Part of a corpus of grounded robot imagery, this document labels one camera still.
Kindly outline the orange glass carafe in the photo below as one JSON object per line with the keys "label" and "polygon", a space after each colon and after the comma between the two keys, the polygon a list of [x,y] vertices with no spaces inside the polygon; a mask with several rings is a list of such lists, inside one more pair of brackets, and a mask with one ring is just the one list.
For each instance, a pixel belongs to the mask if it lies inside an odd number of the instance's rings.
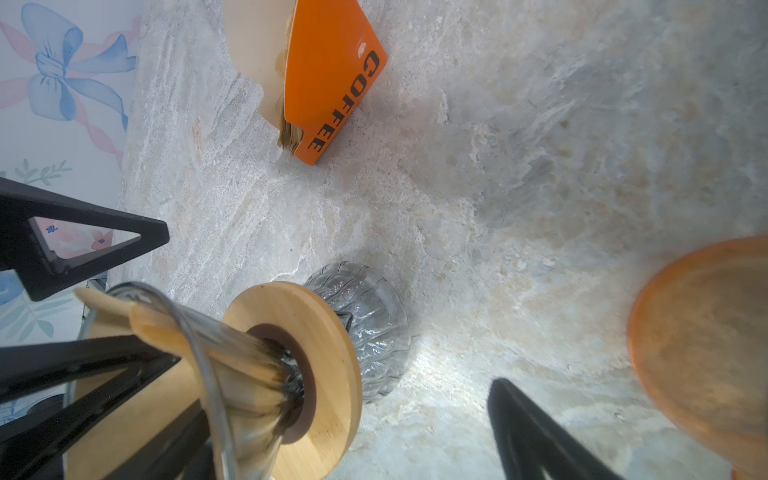
{"label": "orange glass carafe", "polygon": [[634,371],[658,409],[727,460],[767,476],[767,239],[733,239],[672,262],[628,321]]}

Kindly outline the grey glass carafe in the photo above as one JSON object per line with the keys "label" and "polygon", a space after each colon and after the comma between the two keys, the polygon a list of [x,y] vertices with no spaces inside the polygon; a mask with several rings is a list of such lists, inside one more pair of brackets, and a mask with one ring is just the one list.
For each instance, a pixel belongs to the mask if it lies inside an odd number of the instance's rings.
{"label": "grey glass carafe", "polygon": [[366,403],[392,393],[406,372],[409,322],[392,285],[367,265],[343,261],[313,273],[304,287],[338,316],[356,352]]}

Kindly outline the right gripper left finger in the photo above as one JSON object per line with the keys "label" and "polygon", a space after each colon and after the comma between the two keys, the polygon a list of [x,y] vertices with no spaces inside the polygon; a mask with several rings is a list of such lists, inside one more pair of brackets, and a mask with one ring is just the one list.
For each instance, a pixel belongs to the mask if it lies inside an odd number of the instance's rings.
{"label": "right gripper left finger", "polygon": [[199,401],[119,465],[106,479],[214,479],[207,415]]}

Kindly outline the coffee filter pack orange clip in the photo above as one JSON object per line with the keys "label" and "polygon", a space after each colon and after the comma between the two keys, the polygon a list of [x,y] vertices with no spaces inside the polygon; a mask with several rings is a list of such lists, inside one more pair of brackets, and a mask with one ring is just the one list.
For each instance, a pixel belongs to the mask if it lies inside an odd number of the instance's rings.
{"label": "coffee filter pack orange clip", "polygon": [[234,67],[263,90],[278,145],[314,165],[382,73],[388,55],[357,0],[225,1]]}

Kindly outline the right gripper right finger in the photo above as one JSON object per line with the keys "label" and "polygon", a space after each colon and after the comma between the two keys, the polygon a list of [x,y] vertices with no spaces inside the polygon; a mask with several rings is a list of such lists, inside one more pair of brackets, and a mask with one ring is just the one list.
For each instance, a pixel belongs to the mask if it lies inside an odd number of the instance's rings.
{"label": "right gripper right finger", "polygon": [[495,379],[487,408],[508,479],[617,479],[511,381]]}

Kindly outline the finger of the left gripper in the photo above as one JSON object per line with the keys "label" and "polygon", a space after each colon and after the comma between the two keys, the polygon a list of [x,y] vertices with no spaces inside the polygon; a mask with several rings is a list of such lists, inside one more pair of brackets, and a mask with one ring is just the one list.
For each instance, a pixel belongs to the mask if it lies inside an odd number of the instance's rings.
{"label": "finger of the left gripper", "polygon": [[1,180],[1,269],[34,301],[169,241],[167,224]]}
{"label": "finger of the left gripper", "polygon": [[3,468],[47,468],[179,362],[135,335],[1,349],[1,401],[52,387],[62,400],[1,427]]}

